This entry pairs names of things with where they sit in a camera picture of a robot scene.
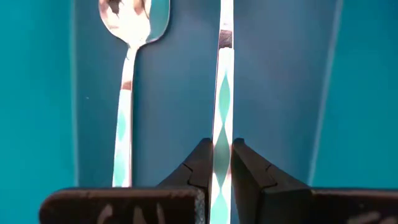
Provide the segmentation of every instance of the silver spoon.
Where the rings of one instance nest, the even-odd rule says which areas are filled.
[[[128,46],[124,59],[116,127],[113,187],[132,185],[132,91],[134,61],[138,49],[163,35],[169,22],[170,0],[164,1],[161,10],[167,13],[150,16],[151,0],[99,0],[99,14],[106,28]],[[152,22],[164,26],[162,32],[151,34]]]

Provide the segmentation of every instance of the patterned handle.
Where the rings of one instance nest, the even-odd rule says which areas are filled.
[[[113,187],[131,187],[132,183],[132,84],[136,53],[136,49],[129,48],[123,65],[114,146]]]
[[[233,132],[234,50],[218,52],[216,100],[213,125],[213,180],[210,223],[230,223],[231,146]]]

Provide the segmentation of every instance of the teal background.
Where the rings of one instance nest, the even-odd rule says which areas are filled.
[[[329,48],[336,1],[235,0],[234,137],[314,186],[397,188],[397,4],[345,0]],[[96,0],[2,6],[0,222],[37,223],[54,190],[111,185],[127,47]],[[136,186],[158,184],[211,136],[220,3],[170,10],[163,38],[136,60]]]

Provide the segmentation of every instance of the teal wall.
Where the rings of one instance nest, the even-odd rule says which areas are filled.
[[[2,3],[0,223],[38,223],[51,192],[73,186],[70,1]]]
[[[314,186],[398,188],[397,40],[397,1],[344,1]]]

